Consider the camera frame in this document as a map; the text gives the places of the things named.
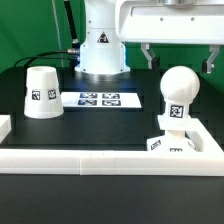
cable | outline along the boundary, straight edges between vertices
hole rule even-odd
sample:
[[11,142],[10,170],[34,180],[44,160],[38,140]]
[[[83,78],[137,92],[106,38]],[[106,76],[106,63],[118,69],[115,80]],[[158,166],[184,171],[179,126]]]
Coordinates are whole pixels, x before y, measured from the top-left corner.
[[25,58],[21,58],[21,59],[19,59],[17,62],[15,62],[15,64],[13,65],[13,67],[15,68],[20,62],[22,62],[22,61],[25,61],[25,60],[28,60],[28,59],[34,59],[34,60],[37,60],[37,59],[52,59],[52,60],[54,60],[54,59],[56,59],[56,60],[60,60],[60,59],[62,59],[62,60],[72,60],[72,58],[68,58],[68,57],[66,57],[66,58],[55,58],[55,57],[42,57],[42,56],[40,56],[40,57],[25,57]]
[[38,54],[37,56],[35,57],[32,57],[25,65],[24,65],[24,68],[28,68],[28,66],[33,62],[35,61],[37,58],[40,58],[40,57],[44,57],[44,56],[48,56],[48,55],[54,55],[54,54],[67,54],[67,51],[66,50],[60,50],[60,51],[49,51],[49,52],[45,52],[45,53],[41,53],[41,54]]
[[73,48],[79,48],[80,43],[78,41],[77,33],[76,33],[76,28],[75,28],[75,23],[73,19],[73,14],[72,14],[72,8],[69,0],[64,0],[64,5],[67,13],[67,18],[68,18],[68,24],[70,27],[70,33],[72,37],[72,47]]

white block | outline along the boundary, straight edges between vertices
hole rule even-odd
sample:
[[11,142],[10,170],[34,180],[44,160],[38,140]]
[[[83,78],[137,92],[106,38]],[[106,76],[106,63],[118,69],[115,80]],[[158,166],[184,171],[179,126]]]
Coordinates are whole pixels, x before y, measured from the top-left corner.
[[10,115],[0,115],[0,143],[11,131]]

white cup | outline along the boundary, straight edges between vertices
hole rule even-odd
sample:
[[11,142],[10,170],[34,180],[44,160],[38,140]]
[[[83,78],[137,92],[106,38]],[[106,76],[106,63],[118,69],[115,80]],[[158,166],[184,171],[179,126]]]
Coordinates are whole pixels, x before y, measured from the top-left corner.
[[27,117],[47,119],[63,114],[55,68],[49,66],[28,68],[26,87],[24,114]]

black table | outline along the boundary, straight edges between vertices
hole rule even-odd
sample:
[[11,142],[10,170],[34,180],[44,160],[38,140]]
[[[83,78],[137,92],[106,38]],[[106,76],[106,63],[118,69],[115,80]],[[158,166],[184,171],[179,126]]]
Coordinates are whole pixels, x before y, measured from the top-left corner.
[[[12,117],[12,132],[1,148],[146,150],[146,139],[161,134],[164,110],[161,75],[132,71],[129,79],[95,83],[58,69],[61,91],[136,92],[141,109],[66,108],[63,116],[24,116],[25,73],[0,76],[0,113]],[[201,79],[191,116],[224,144],[224,97]],[[1,175],[0,223],[145,224],[223,223],[223,177]]]

white ball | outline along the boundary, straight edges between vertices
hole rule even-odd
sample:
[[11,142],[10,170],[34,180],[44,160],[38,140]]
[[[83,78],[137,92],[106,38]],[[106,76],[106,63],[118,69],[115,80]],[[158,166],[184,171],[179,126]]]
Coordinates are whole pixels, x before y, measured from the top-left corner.
[[190,68],[176,66],[162,77],[160,89],[165,101],[190,104],[197,95],[200,82],[197,74]]

